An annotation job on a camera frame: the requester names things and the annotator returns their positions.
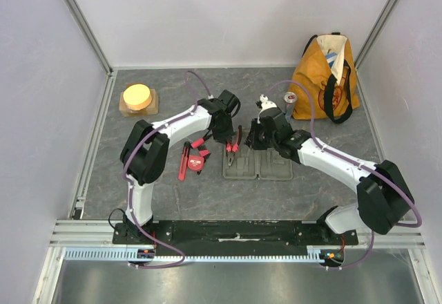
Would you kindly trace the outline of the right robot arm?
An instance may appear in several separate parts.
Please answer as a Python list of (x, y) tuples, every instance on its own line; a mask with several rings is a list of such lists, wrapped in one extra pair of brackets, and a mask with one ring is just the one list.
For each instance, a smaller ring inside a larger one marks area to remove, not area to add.
[(354, 158), (323, 143), (314, 134), (294, 130), (278, 107), (261, 111), (252, 119), (245, 144), (253, 150), (273, 148), (297, 164), (322, 171), (350, 188), (353, 204), (332, 207), (316, 227), (320, 242), (332, 244), (346, 231), (368, 228), (385, 235), (401, 226), (414, 199), (398, 167), (389, 160), (373, 163)]

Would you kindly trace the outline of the pink utility knife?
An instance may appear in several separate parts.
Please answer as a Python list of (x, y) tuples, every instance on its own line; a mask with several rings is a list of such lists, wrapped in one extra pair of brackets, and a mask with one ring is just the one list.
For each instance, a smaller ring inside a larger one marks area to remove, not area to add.
[(186, 177), (186, 170), (187, 170), (190, 150), (191, 150), (191, 143), (185, 142), (183, 145), (179, 173), (178, 173), (178, 180), (180, 181), (184, 181)]

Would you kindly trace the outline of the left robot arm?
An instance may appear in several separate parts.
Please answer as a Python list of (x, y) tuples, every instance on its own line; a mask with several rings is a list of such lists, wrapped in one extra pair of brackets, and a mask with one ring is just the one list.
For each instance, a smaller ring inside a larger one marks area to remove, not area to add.
[(234, 134), (232, 117), (240, 110), (240, 100), (224, 90), (219, 97), (200, 99), (189, 109), (168, 119), (135, 123), (120, 160), (123, 179), (128, 183), (126, 217), (128, 235), (136, 243), (149, 241), (153, 219), (153, 187), (162, 175), (169, 149), (184, 138), (207, 130), (215, 142), (226, 144)]

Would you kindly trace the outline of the grey plastic tool case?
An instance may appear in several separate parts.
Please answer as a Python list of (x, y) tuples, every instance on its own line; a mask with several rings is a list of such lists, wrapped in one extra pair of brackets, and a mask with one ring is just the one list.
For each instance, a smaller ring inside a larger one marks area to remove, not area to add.
[(242, 146), (232, 163), (228, 153), (223, 153), (222, 174), (228, 180), (288, 181), (293, 179), (293, 167), (291, 160), (282, 158), (274, 149), (254, 151)]

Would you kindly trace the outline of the pink handled pliers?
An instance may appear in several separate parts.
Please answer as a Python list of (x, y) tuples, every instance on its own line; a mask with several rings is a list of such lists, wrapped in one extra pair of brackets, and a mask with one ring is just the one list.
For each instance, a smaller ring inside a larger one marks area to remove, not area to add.
[(227, 164), (230, 167), (235, 160), (236, 153), (239, 151), (240, 144), (242, 141), (242, 125), (238, 126), (236, 135), (234, 136), (233, 142), (227, 142), (226, 152), (227, 152)]

